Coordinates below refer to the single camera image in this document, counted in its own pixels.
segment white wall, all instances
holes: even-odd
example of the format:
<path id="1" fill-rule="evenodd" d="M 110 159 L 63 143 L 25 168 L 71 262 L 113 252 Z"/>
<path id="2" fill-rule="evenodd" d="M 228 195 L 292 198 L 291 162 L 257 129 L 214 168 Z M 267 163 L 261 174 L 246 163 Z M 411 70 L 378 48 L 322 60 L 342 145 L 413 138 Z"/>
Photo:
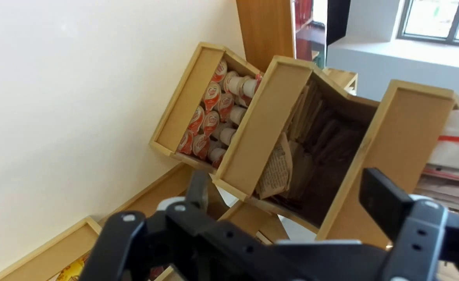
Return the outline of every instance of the white wall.
<path id="1" fill-rule="evenodd" d="M 243 52 L 228 0 L 0 0 L 0 269 L 174 162 L 147 141 L 199 40 Z"/>
<path id="2" fill-rule="evenodd" d="M 358 93 L 381 99 L 391 79 L 459 93 L 459 46 L 397 40 L 403 0 L 353 0 L 347 35 L 328 48 L 328 65 L 360 73 Z"/>

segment window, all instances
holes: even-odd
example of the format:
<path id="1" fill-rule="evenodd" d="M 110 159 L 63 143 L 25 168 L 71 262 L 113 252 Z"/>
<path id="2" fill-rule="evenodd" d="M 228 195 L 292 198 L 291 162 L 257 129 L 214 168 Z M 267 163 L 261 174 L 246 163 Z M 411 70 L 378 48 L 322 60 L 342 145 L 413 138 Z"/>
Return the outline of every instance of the window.
<path id="1" fill-rule="evenodd" d="M 459 0 L 405 0 L 399 37 L 459 45 Z"/>

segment window frame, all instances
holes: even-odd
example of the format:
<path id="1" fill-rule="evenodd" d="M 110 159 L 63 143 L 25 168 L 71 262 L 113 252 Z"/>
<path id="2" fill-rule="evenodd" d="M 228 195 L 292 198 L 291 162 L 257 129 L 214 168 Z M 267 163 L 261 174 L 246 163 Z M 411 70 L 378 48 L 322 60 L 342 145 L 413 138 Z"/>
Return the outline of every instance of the window frame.
<path id="1" fill-rule="evenodd" d="M 405 0 L 397 38 L 438 42 L 438 43 L 447 43 L 447 45 L 459 45 L 459 38 L 456 38 L 456 34 L 459 31 L 459 6 L 458 6 L 458 10 L 455 12 L 452 26 L 449 29 L 449 35 L 447 37 L 435 37 L 435 35 L 425 35 L 425 34 L 405 32 L 406 24 L 408 24 L 408 18 L 411 15 L 413 1 L 414 0 Z"/>

